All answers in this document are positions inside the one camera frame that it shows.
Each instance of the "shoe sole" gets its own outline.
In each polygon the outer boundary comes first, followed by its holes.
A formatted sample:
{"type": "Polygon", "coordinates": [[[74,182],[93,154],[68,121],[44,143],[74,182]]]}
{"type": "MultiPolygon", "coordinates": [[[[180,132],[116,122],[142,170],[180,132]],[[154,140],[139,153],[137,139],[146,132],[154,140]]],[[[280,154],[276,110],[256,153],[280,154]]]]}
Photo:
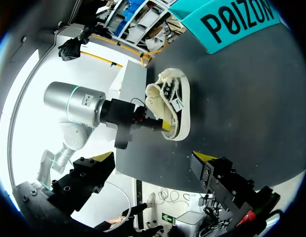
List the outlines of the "shoe sole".
{"type": "Polygon", "coordinates": [[[186,75],[183,72],[182,75],[183,76],[180,78],[180,83],[183,108],[181,111],[180,130],[178,135],[172,139],[173,141],[184,140],[190,132],[190,85],[186,75]]]}

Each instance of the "teal sign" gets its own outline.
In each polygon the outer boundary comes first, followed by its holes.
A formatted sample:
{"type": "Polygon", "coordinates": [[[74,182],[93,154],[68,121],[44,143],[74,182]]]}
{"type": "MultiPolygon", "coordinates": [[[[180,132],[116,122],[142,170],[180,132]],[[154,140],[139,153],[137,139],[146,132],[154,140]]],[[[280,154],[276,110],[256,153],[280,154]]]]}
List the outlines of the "teal sign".
{"type": "Polygon", "coordinates": [[[213,54],[256,31],[280,23],[266,0],[205,0],[187,8],[187,0],[171,8],[177,18],[213,54]]]}
{"type": "Polygon", "coordinates": [[[175,224],[176,218],[165,213],[162,213],[162,220],[167,221],[168,223],[175,224]]]}

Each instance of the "yellow pipe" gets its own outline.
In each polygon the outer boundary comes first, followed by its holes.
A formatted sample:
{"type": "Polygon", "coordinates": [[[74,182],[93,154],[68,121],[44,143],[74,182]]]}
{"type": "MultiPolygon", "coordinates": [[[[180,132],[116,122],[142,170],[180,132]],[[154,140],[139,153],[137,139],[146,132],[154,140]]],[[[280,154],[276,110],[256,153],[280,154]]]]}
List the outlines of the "yellow pipe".
{"type": "MultiPolygon", "coordinates": [[[[100,39],[100,40],[107,41],[107,42],[112,43],[112,44],[115,44],[115,45],[118,44],[117,42],[115,42],[115,41],[113,41],[113,40],[110,40],[110,39],[106,39],[106,38],[104,38],[104,37],[100,37],[100,36],[96,36],[96,35],[91,35],[91,36],[93,36],[93,37],[95,37],[95,38],[97,38],[97,39],[100,39]]],[[[139,53],[139,52],[137,52],[137,51],[135,51],[135,50],[133,50],[133,49],[131,49],[131,48],[125,46],[125,45],[122,45],[122,44],[121,44],[120,47],[122,47],[122,48],[124,48],[124,49],[126,49],[126,50],[128,50],[128,51],[131,51],[131,52],[133,52],[133,53],[135,53],[135,54],[137,54],[137,55],[139,55],[139,56],[141,55],[141,53],[139,53]]]]}
{"type": "Polygon", "coordinates": [[[143,58],[141,58],[141,62],[142,62],[142,67],[145,67],[143,58]]]}
{"type": "MultiPolygon", "coordinates": [[[[112,61],[106,60],[106,59],[104,59],[104,58],[95,56],[95,55],[90,54],[90,53],[86,53],[86,52],[82,52],[82,51],[80,51],[80,53],[85,54],[85,55],[89,55],[89,56],[94,57],[94,58],[97,58],[97,59],[100,59],[100,60],[105,61],[105,62],[107,62],[107,63],[113,63],[112,61]]],[[[119,68],[122,68],[122,67],[123,67],[123,66],[120,65],[120,64],[117,64],[116,66],[118,66],[119,68]]]]}
{"type": "Polygon", "coordinates": [[[93,36],[93,37],[95,37],[95,38],[98,38],[98,39],[100,39],[100,40],[107,41],[107,42],[112,43],[112,44],[115,44],[115,45],[118,44],[117,42],[115,42],[115,41],[113,41],[113,40],[110,40],[110,39],[107,39],[107,38],[104,38],[104,37],[100,37],[100,36],[96,36],[96,35],[91,35],[91,36],[93,36]]]}
{"type": "Polygon", "coordinates": [[[160,50],[156,50],[156,51],[151,51],[151,52],[144,53],[144,55],[148,55],[150,53],[160,53],[160,52],[162,52],[161,49],[160,50]]]}

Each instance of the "label tag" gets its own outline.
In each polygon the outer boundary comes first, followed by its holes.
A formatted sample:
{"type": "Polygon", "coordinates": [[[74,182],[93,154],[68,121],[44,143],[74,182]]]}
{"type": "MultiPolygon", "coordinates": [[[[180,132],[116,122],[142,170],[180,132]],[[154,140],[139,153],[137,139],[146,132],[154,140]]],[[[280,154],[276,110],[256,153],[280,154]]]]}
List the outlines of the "label tag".
{"type": "Polygon", "coordinates": [[[162,220],[167,221],[168,223],[175,224],[176,218],[165,213],[162,213],[162,220]]]}
{"type": "Polygon", "coordinates": [[[178,113],[183,108],[182,101],[177,97],[171,101],[173,108],[175,109],[176,113],[178,113]]]}

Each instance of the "sneaker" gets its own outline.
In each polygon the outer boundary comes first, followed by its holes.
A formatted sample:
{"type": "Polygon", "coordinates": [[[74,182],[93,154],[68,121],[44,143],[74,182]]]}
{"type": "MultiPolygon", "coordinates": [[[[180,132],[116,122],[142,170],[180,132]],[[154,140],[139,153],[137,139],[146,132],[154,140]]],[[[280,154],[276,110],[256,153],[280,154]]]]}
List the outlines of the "sneaker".
{"type": "Polygon", "coordinates": [[[169,123],[163,131],[168,140],[184,140],[190,132],[190,86],[185,74],[168,68],[158,75],[158,81],[146,87],[145,104],[157,119],[169,123]]]}
{"type": "Polygon", "coordinates": [[[155,206],[155,194],[152,193],[149,197],[148,200],[146,201],[147,208],[151,208],[155,206]]]}

